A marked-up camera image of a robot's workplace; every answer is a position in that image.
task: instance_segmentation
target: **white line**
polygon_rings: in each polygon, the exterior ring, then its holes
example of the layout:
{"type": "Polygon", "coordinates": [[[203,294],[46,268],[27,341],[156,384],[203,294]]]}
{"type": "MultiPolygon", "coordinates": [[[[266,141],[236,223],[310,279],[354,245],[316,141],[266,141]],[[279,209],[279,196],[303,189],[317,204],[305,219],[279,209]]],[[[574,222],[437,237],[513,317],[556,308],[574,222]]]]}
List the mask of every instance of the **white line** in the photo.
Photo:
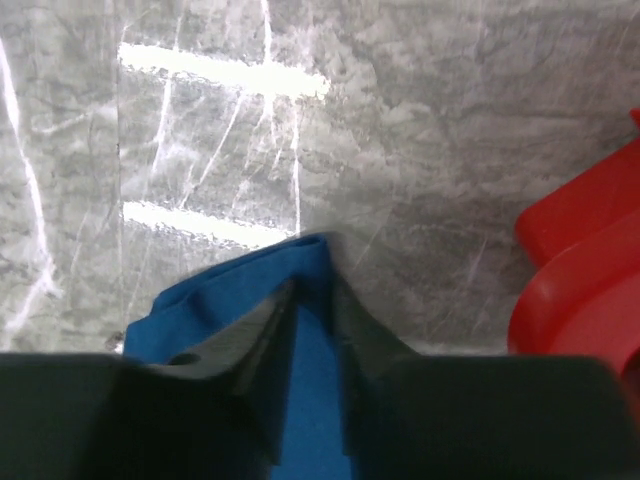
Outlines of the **white line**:
{"type": "Polygon", "coordinates": [[[133,70],[145,73],[166,70],[176,72],[176,78],[202,79],[264,96],[280,95],[294,100],[299,97],[324,98],[330,88],[329,81],[322,75],[310,75],[301,67],[288,67],[277,62],[247,65],[239,60],[221,60],[130,43],[120,44],[118,58],[133,70]]]}
{"type": "Polygon", "coordinates": [[[208,240],[231,241],[248,248],[268,247],[294,234],[239,220],[210,217],[190,210],[168,209],[150,202],[125,202],[122,213],[125,221],[136,222],[154,230],[174,230],[208,240]]]}

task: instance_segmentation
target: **blue cloth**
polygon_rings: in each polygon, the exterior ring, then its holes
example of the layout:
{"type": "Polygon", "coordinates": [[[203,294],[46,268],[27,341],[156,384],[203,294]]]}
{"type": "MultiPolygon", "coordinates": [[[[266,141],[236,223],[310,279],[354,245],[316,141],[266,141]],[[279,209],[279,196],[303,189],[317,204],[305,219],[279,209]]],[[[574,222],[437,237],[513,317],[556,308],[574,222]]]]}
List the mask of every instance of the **blue cloth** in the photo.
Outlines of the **blue cloth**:
{"type": "Polygon", "coordinates": [[[162,292],[127,329],[124,354],[145,363],[171,357],[251,311],[289,278],[298,306],[289,406],[275,480],[348,480],[342,454],[338,368],[328,333],[333,267],[326,239],[312,235],[217,265],[162,292]]]}

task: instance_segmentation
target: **cloth fold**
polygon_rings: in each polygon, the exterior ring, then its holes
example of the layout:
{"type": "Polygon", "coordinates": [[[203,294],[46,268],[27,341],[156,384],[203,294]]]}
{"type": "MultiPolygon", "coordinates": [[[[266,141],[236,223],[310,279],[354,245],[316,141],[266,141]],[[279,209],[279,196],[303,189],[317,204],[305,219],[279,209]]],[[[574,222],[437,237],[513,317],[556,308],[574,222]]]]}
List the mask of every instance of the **cloth fold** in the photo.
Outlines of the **cloth fold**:
{"type": "Polygon", "coordinates": [[[209,268],[162,292],[126,332],[124,355],[143,363],[215,335],[290,278],[302,290],[281,465],[275,480],[348,480],[338,367],[331,339],[334,271],[326,238],[310,235],[209,268]]]}

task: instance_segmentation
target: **red object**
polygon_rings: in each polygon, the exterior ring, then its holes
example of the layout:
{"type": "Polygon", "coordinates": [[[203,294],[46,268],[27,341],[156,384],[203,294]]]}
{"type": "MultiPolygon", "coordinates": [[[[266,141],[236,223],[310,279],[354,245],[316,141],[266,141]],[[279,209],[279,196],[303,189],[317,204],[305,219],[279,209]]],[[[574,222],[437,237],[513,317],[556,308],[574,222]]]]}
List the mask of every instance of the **red object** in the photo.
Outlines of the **red object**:
{"type": "Polygon", "coordinates": [[[525,210],[516,235],[539,270],[509,350],[595,355],[620,375],[640,365],[640,138],[525,210]]]}

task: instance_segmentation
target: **red plastic object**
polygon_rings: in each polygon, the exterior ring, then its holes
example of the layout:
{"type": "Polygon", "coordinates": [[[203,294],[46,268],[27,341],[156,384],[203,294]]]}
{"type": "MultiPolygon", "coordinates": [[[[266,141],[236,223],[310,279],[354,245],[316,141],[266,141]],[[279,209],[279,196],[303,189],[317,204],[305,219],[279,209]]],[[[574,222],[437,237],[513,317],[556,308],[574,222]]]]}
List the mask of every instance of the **red plastic object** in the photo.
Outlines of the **red plastic object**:
{"type": "MultiPolygon", "coordinates": [[[[640,109],[632,111],[640,126],[640,109]]],[[[585,354],[619,374],[640,351],[640,138],[525,210],[539,271],[509,325],[514,353],[585,354]]]]}

